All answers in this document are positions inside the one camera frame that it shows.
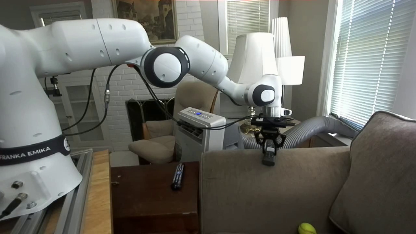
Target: wooden side table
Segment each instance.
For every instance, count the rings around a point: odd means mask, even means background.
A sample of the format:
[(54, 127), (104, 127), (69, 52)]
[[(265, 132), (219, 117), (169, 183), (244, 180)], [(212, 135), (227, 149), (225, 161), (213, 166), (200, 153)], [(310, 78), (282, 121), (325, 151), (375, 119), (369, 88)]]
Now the wooden side table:
[(170, 188), (177, 164), (112, 169), (114, 232), (197, 232), (199, 164), (184, 162), (182, 190)]

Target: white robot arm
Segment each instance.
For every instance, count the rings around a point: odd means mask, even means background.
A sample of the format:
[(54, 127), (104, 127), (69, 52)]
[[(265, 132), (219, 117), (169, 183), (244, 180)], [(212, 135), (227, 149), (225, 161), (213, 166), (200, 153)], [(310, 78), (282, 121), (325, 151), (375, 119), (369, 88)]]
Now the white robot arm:
[(274, 75), (236, 84), (226, 76), (225, 57), (191, 36), (154, 48), (144, 28), (127, 19), (63, 21), (26, 31), (0, 24), (0, 219), (37, 212), (82, 179), (37, 76), (123, 62), (158, 87), (174, 86), (190, 73), (236, 104), (283, 114)]

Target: gray couch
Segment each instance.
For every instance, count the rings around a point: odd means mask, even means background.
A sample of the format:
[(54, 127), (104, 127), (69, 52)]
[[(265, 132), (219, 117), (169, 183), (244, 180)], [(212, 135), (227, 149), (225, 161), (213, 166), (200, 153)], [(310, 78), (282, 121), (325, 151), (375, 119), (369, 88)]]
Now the gray couch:
[(377, 112), (351, 147), (208, 152), (201, 232), (416, 232), (416, 122)]

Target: white device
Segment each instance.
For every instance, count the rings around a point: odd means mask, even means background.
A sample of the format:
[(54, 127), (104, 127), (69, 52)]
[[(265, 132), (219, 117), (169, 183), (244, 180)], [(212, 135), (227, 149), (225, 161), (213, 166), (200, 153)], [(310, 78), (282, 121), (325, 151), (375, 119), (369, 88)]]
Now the white device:
[(0, 221), (48, 206), (82, 179), (37, 76), (118, 63), (132, 66), (157, 87), (171, 87), (190, 73), (235, 104), (282, 114), (278, 74), (236, 84), (226, 76), (226, 58), (192, 36), (182, 36), (174, 47), (153, 47), (140, 23), (114, 18), (22, 31), (0, 24)]
[(203, 152), (223, 148), (225, 117), (195, 108), (178, 113), (175, 153), (180, 161), (199, 161)]

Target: picture frame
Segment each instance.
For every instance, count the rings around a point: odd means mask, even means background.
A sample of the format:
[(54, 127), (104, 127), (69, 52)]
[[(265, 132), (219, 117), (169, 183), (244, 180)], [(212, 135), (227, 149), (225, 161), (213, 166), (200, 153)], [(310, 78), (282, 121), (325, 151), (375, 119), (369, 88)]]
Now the picture frame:
[(177, 40), (174, 0), (115, 0), (118, 18), (138, 21), (152, 44)]

